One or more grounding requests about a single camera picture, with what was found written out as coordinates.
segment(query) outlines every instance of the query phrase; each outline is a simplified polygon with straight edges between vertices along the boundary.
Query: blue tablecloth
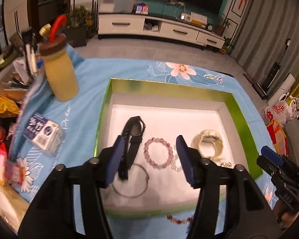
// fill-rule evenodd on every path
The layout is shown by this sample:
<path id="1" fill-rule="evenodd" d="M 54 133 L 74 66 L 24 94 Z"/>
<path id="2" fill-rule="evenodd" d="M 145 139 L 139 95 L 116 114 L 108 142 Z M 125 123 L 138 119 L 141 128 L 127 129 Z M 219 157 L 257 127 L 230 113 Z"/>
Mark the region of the blue tablecloth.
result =
<path id="1" fill-rule="evenodd" d="M 83 59 L 71 46 L 67 52 L 72 60 L 79 84 L 79 93 L 72 100 L 60 102 L 54 97 L 51 88 L 40 72 L 37 80 L 26 95 L 20 111 L 18 127 L 13 138 L 10 158 L 27 157 L 30 176 L 34 179 L 30 193 L 20 193 L 31 202 L 44 180 L 59 163 L 67 167 L 83 164 L 93 156 L 96 130 L 99 115 L 109 78 L 127 78 L 137 80 L 154 80 L 176 84 L 205 87 L 233 93 L 254 137 L 258 152 L 263 146 L 273 149 L 267 129 L 254 104 L 240 86 L 237 80 L 228 75 L 190 67 L 196 72 L 189 80 L 178 74 L 171 76 L 172 68 L 168 63 L 148 60 L 127 59 Z M 22 136 L 30 116 L 39 112 L 47 118 L 61 124 L 66 137 L 56 157 L 48 156 Z M 277 198 L 275 187 L 270 177 L 263 174 L 257 179 L 257 184 L 263 191 L 269 205 L 274 206 Z M 80 195 L 75 187 L 75 220 L 77 231 L 84 233 L 80 210 Z M 224 223 L 225 202 L 220 202 L 220 216 L 216 233 L 222 231 Z M 175 214 L 178 219 L 184 219 L 194 214 L 194 210 Z M 128 219 L 108 217 L 114 238 L 171 238 L 181 239 L 187 236 L 187 225 L 176 225 L 167 220 L 166 216 L 146 219 Z"/>

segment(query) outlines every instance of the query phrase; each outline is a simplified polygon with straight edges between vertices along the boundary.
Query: plastic storage bin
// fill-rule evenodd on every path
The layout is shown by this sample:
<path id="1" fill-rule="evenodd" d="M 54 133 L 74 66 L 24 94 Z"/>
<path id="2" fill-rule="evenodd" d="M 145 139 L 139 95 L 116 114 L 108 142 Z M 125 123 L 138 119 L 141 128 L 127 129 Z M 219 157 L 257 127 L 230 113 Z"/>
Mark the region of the plastic storage bin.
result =
<path id="1" fill-rule="evenodd" d="M 135 0 L 97 0 L 99 13 L 131 13 Z"/>

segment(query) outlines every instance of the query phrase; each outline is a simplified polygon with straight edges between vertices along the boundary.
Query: bolt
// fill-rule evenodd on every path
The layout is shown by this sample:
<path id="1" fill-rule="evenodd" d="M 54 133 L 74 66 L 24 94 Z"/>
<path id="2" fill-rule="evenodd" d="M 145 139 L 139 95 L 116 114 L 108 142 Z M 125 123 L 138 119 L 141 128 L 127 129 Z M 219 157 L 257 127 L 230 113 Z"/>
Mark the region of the bolt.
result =
<path id="1" fill-rule="evenodd" d="M 89 160 L 90 164 L 98 164 L 99 163 L 99 159 L 97 157 L 93 157 Z"/>
<path id="2" fill-rule="evenodd" d="M 210 160 L 207 159 L 207 158 L 203 158 L 203 159 L 202 159 L 202 163 L 203 163 L 204 165 L 209 165 L 209 164 L 210 164 Z"/>
<path id="3" fill-rule="evenodd" d="M 245 170 L 245 167 L 244 167 L 243 165 L 241 165 L 241 164 L 237 164 L 237 165 L 235 166 L 235 168 L 236 168 L 238 171 L 240 171 L 240 172 L 242 172 L 243 170 Z"/>
<path id="4" fill-rule="evenodd" d="M 58 164 L 58 165 L 55 167 L 55 169 L 56 169 L 57 171 L 62 171 L 64 168 L 65 168 L 65 165 L 64 165 L 64 164 Z"/>

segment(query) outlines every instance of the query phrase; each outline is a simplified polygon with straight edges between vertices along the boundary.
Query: teal wall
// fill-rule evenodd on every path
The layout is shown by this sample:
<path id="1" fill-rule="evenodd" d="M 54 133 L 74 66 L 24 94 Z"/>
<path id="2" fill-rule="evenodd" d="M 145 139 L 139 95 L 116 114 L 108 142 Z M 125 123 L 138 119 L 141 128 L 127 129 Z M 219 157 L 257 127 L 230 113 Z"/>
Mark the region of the teal wall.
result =
<path id="1" fill-rule="evenodd" d="M 149 12 L 150 13 L 159 13 L 167 16 L 174 16 L 175 10 L 179 7 L 179 5 L 171 5 L 171 4 L 164 4 L 164 1 L 161 0 L 138 0 L 141 2 L 146 3 L 149 6 Z M 226 6 L 227 0 L 222 1 L 221 8 L 219 10 L 220 13 L 223 13 L 225 6 Z M 177 12 L 175 13 L 175 16 L 178 17 L 183 12 L 183 7 L 179 8 Z M 195 12 L 198 14 L 202 14 L 207 16 L 208 23 L 215 24 L 215 18 L 217 15 L 214 13 L 211 13 L 209 11 L 204 10 L 203 8 L 196 7 L 191 4 L 185 5 L 186 13 Z"/>

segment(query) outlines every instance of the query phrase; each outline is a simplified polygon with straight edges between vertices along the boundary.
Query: blue and white package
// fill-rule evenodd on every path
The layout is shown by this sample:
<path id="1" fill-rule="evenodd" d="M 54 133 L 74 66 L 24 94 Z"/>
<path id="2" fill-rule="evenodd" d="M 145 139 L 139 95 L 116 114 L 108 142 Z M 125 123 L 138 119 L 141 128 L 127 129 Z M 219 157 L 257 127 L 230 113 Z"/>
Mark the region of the blue and white package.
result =
<path id="1" fill-rule="evenodd" d="M 34 113 L 23 135 L 49 155 L 55 155 L 65 133 L 61 126 L 39 113 Z"/>

